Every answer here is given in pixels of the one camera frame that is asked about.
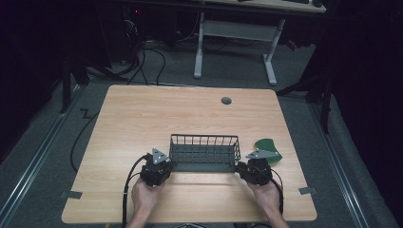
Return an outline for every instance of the tape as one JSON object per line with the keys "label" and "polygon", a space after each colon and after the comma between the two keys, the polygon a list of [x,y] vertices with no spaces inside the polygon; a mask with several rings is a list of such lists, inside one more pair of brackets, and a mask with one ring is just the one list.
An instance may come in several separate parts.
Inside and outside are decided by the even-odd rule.
{"label": "tape", "polygon": [[60,194],[60,196],[59,196],[59,198],[60,199],[67,199],[67,198],[72,198],[72,199],[77,199],[77,200],[79,200],[80,199],[80,197],[81,197],[81,195],[83,195],[83,193],[81,193],[81,192],[74,192],[74,191],[63,191],[61,194]]}
{"label": "tape", "polygon": [[301,195],[305,195],[305,194],[314,195],[317,193],[317,189],[315,187],[304,187],[304,188],[299,188],[298,190]]}

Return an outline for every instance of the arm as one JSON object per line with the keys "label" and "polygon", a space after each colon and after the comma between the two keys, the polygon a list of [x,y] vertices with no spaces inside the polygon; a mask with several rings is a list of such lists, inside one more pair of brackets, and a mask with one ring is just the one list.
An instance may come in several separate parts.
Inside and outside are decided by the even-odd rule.
{"label": "arm", "polygon": [[165,183],[160,186],[150,187],[142,179],[138,178],[131,190],[131,198],[134,205],[134,213],[126,228],[143,228],[157,205],[160,193]]}
{"label": "arm", "polygon": [[269,182],[258,186],[247,182],[252,189],[256,201],[273,228],[288,228],[288,224],[279,211],[279,192],[276,186]]}

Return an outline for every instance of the table surface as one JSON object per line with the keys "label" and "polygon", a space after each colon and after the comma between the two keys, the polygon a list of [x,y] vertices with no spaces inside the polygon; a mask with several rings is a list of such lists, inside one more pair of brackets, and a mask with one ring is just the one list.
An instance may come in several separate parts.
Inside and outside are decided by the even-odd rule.
{"label": "table surface", "polygon": [[[231,98],[232,104],[222,104],[222,97]],[[171,134],[237,135],[242,162],[247,162],[245,156],[253,151],[256,141],[273,139],[283,156],[272,168],[283,181],[285,219],[317,217],[311,196],[298,191],[307,184],[273,90],[113,85],[71,189],[83,195],[67,200],[63,222],[121,222],[123,190],[131,166],[153,147],[168,154]],[[143,164],[134,173],[140,172]],[[128,215],[132,208],[129,200]],[[171,174],[149,219],[249,221],[265,221],[265,217],[238,174],[191,172]]]}
{"label": "table surface", "polygon": [[320,12],[320,13],[326,11],[326,8],[324,6],[321,6],[320,8],[315,7],[312,4],[312,0],[310,0],[308,4],[295,3],[283,0],[251,0],[244,2],[239,2],[238,0],[204,0],[204,1],[210,3],[231,4],[237,6],[270,8],[276,10],[295,10],[302,12]]}

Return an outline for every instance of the black wire basket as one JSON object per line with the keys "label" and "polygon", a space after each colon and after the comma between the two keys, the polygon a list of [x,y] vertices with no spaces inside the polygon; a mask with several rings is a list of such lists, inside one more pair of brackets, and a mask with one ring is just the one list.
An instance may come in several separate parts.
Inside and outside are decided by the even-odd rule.
{"label": "black wire basket", "polygon": [[169,159],[173,171],[235,172],[240,143],[238,136],[172,134]]}

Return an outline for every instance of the green cloth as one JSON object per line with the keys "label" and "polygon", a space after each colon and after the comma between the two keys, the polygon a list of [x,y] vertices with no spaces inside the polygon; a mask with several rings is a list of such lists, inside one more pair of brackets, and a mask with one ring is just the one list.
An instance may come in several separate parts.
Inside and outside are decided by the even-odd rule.
{"label": "green cloth", "polygon": [[[275,147],[275,143],[272,139],[261,139],[257,142],[255,142],[255,149],[261,149],[261,150],[268,150],[268,151],[273,151],[273,152],[278,152]],[[282,156],[278,153],[278,156],[267,158],[267,162],[269,164],[276,163],[282,159]]]}

